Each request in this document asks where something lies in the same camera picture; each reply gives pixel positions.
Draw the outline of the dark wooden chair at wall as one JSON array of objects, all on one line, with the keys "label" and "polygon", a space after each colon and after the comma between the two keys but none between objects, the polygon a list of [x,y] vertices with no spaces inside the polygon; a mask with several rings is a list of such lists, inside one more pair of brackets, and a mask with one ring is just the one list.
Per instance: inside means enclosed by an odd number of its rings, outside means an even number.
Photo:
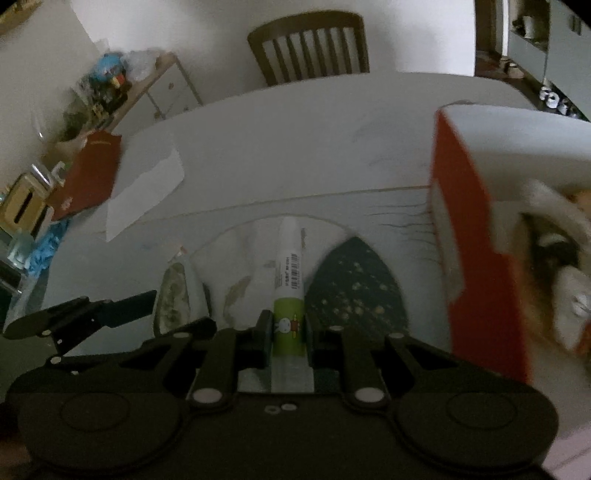
[{"label": "dark wooden chair at wall", "polygon": [[257,27],[247,42],[270,87],[370,71],[365,23],[353,12],[290,15]]}]

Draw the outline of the dark green patterned placemat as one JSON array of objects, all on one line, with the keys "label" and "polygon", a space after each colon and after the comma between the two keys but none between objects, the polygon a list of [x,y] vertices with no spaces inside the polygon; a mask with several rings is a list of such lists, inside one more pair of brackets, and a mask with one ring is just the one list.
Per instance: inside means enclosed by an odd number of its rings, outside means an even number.
[{"label": "dark green patterned placemat", "polygon": [[409,331],[399,285],[378,253],[351,237],[322,259],[305,283],[304,304],[322,327],[351,327],[381,340]]}]

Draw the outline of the black snack packet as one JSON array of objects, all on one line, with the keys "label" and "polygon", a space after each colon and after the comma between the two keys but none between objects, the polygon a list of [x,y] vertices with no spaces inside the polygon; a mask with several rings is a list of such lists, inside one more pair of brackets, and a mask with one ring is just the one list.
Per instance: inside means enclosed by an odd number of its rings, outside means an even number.
[{"label": "black snack packet", "polygon": [[578,267],[578,244],[550,220],[533,214],[521,214],[529,237],[530,263],[542,288],[550,290],[558,272],[565,267]]}]

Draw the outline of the green white tube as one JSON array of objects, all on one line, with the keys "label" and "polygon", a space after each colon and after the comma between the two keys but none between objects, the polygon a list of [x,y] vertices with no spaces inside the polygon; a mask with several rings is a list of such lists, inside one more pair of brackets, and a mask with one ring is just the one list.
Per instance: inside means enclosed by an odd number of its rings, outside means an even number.
[{"label": "green white tube", "polygon": [[273,353],[271,391],[310,394],[314,370],[308,364],[304,342],[303,247],[296,217],[280,221],[277,236],[273,298]]}]

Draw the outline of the white drawer cabinet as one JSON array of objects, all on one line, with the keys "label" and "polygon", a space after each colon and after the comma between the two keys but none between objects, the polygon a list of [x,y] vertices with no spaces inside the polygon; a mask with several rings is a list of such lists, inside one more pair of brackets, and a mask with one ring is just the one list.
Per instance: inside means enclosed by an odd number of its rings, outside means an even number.
[{"label": "white drawer cabinet", "polygon": [[127,100],[100,127],[130,137],[160,121],[201,107],[202,102],[175,54],[161,54],[155,71],[134,83]]}]

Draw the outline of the red booklet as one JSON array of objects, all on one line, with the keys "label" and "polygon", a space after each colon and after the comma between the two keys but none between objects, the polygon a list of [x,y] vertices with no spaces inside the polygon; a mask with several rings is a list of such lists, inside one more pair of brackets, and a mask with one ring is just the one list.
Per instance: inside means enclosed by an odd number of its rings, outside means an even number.
[{"label": "red booklet", "polygon": [[90,134],[74,157],[63,186],[47,199],[52,221],[60,221],[97,207],[111,196],[119,168],[122,137],[103,130]]}]

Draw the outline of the white paper sheet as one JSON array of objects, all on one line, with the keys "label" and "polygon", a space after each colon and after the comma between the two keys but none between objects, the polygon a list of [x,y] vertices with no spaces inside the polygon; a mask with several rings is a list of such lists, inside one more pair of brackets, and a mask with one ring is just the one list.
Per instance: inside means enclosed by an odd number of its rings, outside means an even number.
[{"label": "white paper sheet", "polygon": [[176,149],[139,175],[107,205],[105,240],[110,242],[145,213],[159,205],[184,180],[184,169]]}]

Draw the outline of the red cardboard box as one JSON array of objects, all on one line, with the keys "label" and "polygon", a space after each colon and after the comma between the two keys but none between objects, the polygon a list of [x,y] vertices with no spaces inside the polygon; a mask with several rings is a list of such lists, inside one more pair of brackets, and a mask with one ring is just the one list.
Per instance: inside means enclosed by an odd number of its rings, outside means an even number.
[{"label": "red cardboard box", "polygon": [[556,340],[552,287],[538,283],[521,214],[542,216],[579,247],[590,279],[590,126],[510,107],[450,104],[436,117],[431,205],[456,355],[532,383],[576,375]]}]

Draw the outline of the yellow tissue box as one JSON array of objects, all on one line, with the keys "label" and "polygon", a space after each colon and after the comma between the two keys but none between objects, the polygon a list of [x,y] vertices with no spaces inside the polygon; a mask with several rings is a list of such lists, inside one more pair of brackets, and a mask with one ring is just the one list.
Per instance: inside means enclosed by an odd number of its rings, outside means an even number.
[{"label": "yellow tissue box", "polygon": [[31,173],[21,174],[1,201],[1,229],[35,238],[48,211],[47,189]]}]

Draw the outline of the grey wall cabinet unit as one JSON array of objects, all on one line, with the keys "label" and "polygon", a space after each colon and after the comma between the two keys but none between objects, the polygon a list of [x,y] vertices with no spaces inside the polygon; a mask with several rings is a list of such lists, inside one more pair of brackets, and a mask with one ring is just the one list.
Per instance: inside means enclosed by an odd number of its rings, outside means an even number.
[{"label": "grey wall cabinet unit", "polygon": [[590,3],[511,1],[508,57],[590,116]]}]

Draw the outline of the white tooth shaped item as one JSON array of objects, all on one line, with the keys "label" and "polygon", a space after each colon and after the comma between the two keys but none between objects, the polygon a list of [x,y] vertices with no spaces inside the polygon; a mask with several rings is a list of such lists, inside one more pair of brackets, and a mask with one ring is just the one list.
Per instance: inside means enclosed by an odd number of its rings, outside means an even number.
[{"label": "white tooth shaped item", "polygon": [[590,325],[590,279],[575,268],[559,270],[552,287],[554,336],[564,349],[585,352],[584,335]]}]

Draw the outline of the blue globe toy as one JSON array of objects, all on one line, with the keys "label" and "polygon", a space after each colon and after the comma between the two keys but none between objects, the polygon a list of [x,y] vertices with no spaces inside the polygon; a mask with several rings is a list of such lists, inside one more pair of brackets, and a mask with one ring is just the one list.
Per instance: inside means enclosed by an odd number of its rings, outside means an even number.
[{"label": "blue globe toy", "polygon": [[122,89],[125,82],[125,68],[121,56],[115,53],[104,54],[89,73],[90,85],[95,88]]}]

